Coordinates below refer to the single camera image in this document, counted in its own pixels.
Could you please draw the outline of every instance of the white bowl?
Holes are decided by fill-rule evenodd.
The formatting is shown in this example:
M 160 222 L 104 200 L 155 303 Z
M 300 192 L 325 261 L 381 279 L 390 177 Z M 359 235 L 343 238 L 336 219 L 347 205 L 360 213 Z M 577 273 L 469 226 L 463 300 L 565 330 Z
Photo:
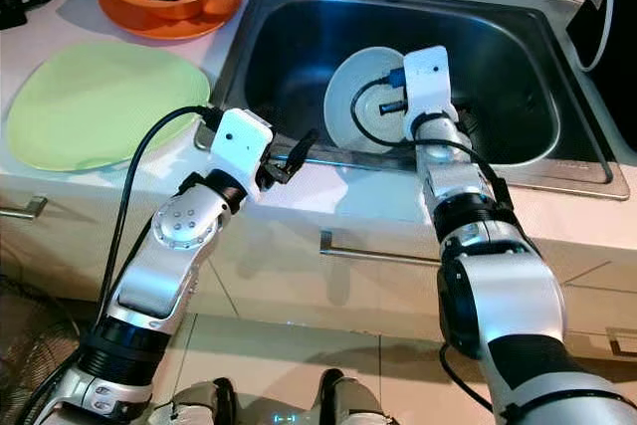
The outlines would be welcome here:
M 391 149 L 363 136 L 349 112 L 356 92 L 368 82 L 389 74 L 403 66 L 403 55 L 388 47 L 369 47 L 347 58 L 336 69 L 329 81 L 323 100 L 325 127 L 336 146 L 340 148 L 385 153 Z M 403 138 L 403 112 L 381 116 L 379 106 L 403 100 L 403 89 L 389 85 L 371 87 L 360 96 L 356 113 L 362 125 L 374 136 L 387 141 Z

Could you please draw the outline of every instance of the stainless steel sink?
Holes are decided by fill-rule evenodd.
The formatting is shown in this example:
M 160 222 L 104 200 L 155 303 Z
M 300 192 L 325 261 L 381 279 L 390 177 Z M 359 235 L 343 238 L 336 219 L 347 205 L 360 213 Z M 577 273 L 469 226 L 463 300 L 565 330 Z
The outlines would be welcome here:
M 452 100 L 477 151 L 511 183 L 625 199 L 629 190 L 543 14 L 452 0 L 250 0 L 212 103 L 247 107 L 285 157 L 315 127 L 309 161 L 414 170 L 405 150 L 337 148 L 322 100 L 338 65 L 369 46 L 447 48 Z M 209 147 L 200 127 L 196 142 Z

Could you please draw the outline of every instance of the kitchen counter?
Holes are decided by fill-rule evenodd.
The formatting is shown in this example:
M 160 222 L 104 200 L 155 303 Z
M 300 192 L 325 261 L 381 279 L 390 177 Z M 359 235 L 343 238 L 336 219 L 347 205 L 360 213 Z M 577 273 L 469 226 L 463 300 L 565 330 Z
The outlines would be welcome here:
M 219 31 L 191 41 L 161 42 L 127 34 L 102 13 L 97 0 L 53 0 L 29 13 L 25 26 L 0 35 L 1 118 L 6 121 L 12 99 L 35 69 L 60 49 L 82 41 L 115 40 L 161 48 L 199 66 L 214 84 L 228 54 L 242 9 Z M 572 63 L 573 51 L 564 27 L 578 4 L 562 0 L 475 0 L 533 7 L 544 12 Z M 631 190 L 637 189 L 637 154 L 630 151 L 599 97 L 582 73 L 575 75 L 587 95 Z M 135 179 L 135 189 L 172 194 L 192 170 L 205 170 L 207 154 L 193 146 L 193 127 L 180 138 L 148 153 Z M 0 141 L 0 174 L 5 184 L 12 179 L 33 178 L 58 183 L 85 184 L 119 190 L 125 164 L 75 173 L 41 171 L 17 161 L 5 140 Z M 637 195 L 623 202 L 512 188 L 517 213 L 528 234 L 537 239 L 564 241 L 620 249 L 637 249 L 634 229 Z M 258 206 L 290 208 L 338 214 L 361 219 L 390 219 L 405 223 L 428 222 L 413 174 L 364 171 L 307 164 L 287 186 L 275 186 Z

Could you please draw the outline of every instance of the metal handle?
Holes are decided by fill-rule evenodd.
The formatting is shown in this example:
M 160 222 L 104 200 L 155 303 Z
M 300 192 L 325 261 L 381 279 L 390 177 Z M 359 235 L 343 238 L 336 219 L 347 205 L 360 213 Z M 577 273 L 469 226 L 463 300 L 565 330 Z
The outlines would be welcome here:
M 0 217 L 33 221 L 40 216 L 46 204 L 47 198 L 44 196 L 34 196 L 25 208 L 0 208 Z
M 377 253 L 374 251 L 361 251 L 359 249 L 336 248 L 331 244 L 331 231 L 320 232 L 320 253 L 326 256 L 341 256 L 350 259 L 366 259 L 371 261 L 390 261 L 392 263 L 414 264 L 438 268 L 440 261 L 437 259 L 419 258 L 418 256 L 405 256 L 402 254 Z

